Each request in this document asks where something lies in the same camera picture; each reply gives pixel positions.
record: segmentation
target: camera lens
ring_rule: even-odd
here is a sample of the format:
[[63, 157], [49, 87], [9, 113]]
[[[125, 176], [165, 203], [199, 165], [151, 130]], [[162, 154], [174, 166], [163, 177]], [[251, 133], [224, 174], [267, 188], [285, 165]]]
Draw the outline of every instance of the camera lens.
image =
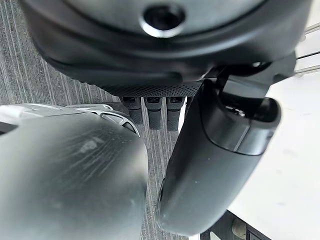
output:
[[143, 14], [141, 27], [158, 38], [170, 38], [182, 30], [186, 15], [177, 5], [159, 5], [149, 7]]

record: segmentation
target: metal bar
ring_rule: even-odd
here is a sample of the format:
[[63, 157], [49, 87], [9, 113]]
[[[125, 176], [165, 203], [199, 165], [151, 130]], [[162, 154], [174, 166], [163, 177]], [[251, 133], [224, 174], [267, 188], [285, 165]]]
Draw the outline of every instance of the metal bar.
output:
[[312, 74], [312, 73], [317, 73], [317, 72], [320, 72], [320, 65], [299, 69], [294, 72], [293, 76], [294, 77], [301, 77], [306, 74]]
[[320, 51], [316, 51], [316, 52], [313, 52], [313, 53], [310, 53], [310, 54], [307, 54], [307, 55], [299, 56], [296, 59], [297, 60], [304, 59], [304, 58], [311, 57], [311, 56], [318, 55], [318, 54], [320, 54]]
[[309, 26], [307, 27], [305, 30], [304, 30], [304, 34], [307, 35], [307, 34], [310, 34], [310, 33], [313, 33], [313, 32], [316, 32], [320, 30], [320, 22], [312, 25], [312, 26]]

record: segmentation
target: white surface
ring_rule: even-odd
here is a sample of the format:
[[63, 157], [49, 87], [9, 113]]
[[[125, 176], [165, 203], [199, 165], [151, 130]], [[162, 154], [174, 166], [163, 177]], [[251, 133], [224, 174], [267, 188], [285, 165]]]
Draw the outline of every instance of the white surface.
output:
[[184, 121], [185, 121], [186, 104], [187, 104], [187, 98], [185, 98], [183, 107], [181, 108], [181, 111], [180, 111], [179, 125], [178, 125], [178, 132], [179, 133], [180, 133], [181, 128], [182, 128]]
[[215, 235], [213, 231], [210, 232], [210, 240], [220, 240], [220, 238]]
[[190, 236], [189, 240], [200, 240], [200, 234], [194, 235], [194, 236]]
[[282, 121], [229, 210], [273, 240], [320, 238], [320, 73], [270, 88]]
[[[320, 23], [320, 0], [313, 0], [311, 12], [306, 26], [310, 27], [314, 24]], [[320, 51], [320, 30], [306, 35], [306, 40], [300, 42], [296, 48], [296, 55], [298, 57]]]

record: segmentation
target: gray carpet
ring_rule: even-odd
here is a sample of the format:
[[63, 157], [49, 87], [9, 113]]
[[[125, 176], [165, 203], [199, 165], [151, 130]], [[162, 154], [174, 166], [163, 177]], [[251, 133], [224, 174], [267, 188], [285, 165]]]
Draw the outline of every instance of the gray carpet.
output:
[[[119, 102], [96, 86], [71, 80], [45, 63], [29, 38], [17, 0], [0, 0], [0, 104], [44, 103], [53, 105]], [[177, 132], [167, 132], [166, 109], [161, 130], [149, 130], [146, 109], [144, 125], [138, 126], [149, 156], [147, 204], [141, 239], [186, 239], [161, 231], [155, 222], [155, 206]]]

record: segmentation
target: black plastic housing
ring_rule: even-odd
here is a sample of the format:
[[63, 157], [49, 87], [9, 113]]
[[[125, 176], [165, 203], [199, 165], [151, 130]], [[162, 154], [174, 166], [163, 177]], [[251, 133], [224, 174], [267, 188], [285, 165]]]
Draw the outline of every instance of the black plastic housing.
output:
[[159, 193], [157, 222], [192, 236], [207, 230], [235, 199], [281, 119], [278, 103], [262, 102], [253, 118], [230, 112], [205, 80], [194, 98]]
[[[291, 54], [304, 31], [311, 0], [268, 0], [224, 26], [168, 39], [98, 24], [63, 0], [20, 3], [35, 45], [51, 65], [111, 94], [133, 97], [134, 88], [126, 95], [121, 88], [189, 85], [214, 66], [272, 62]], [[157, 93], [188, 96], [174, 90], [163, 94], [159, 88]]]
[[1, 240], [140, 239], [148, 155], [130, 129], [91, 112], [35, 117], [0, 147]]

